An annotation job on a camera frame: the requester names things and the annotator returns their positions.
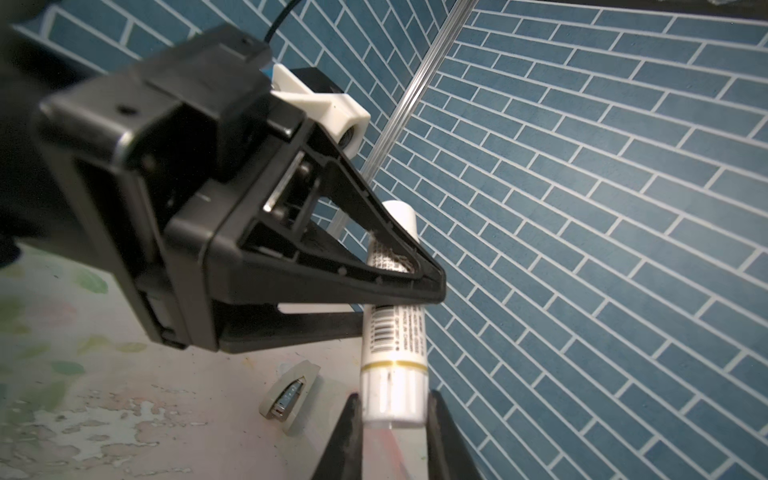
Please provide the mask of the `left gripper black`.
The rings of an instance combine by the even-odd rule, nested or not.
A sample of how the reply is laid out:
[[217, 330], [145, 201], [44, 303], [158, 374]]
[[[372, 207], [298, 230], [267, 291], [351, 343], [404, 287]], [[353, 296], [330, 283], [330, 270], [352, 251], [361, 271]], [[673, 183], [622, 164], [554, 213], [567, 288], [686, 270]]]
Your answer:
[[257, 176], [251, 149], [305, 126], [271, 93], [271, 57], [263, 41], [222, 25], [55, 91], [34, 112], [80, 256], [114, 275], [152, 341], [221, 351], [209, 246]]

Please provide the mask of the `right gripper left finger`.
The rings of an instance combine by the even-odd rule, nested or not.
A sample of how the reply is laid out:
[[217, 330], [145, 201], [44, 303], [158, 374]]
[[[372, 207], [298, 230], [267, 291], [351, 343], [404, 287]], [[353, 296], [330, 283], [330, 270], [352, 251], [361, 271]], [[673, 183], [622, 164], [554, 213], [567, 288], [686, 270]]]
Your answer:
[[363, 472], [363, 412], [357, 393], [351, 394], [328, 440], [312, 480], [361, 480]]

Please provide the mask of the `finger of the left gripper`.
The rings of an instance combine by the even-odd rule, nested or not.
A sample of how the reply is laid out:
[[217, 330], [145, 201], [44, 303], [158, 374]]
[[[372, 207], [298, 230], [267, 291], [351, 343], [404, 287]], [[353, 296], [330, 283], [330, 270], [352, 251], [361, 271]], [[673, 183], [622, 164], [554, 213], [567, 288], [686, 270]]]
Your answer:
[[[210, 296], [261, 303], [437, 304], [446, 296], [440, 264], [405, 230], [318, 126], [291, 141], [274, 135], [250, 151], [257, 176], [215, 234], [206, 255]], [[371, 239], [406, 263], [369, 265], [312, 216], [326, 198]]]
[[363, 314], [283, 313], [277, 305], [228, 305], [215, 303], [221, 322], [219, 349], [240, 354], [362, 335]]

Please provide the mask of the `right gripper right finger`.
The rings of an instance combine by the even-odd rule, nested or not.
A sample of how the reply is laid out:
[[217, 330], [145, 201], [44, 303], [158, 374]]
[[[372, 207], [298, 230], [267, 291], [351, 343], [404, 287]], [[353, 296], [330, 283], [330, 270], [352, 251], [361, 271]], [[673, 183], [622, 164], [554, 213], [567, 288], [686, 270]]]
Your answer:
[[428, 396], [426, 439], [429, 480], [482, 478], [447, 403], [436, 390]]

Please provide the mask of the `white glue stick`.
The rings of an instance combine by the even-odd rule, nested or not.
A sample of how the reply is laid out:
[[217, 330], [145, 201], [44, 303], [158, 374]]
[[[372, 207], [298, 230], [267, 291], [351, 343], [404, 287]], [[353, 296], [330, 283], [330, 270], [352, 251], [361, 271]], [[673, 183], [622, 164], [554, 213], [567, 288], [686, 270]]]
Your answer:
[[428, 387], [424, 307], [365, 306], [359, 391], [364, 425], [425, 426]]

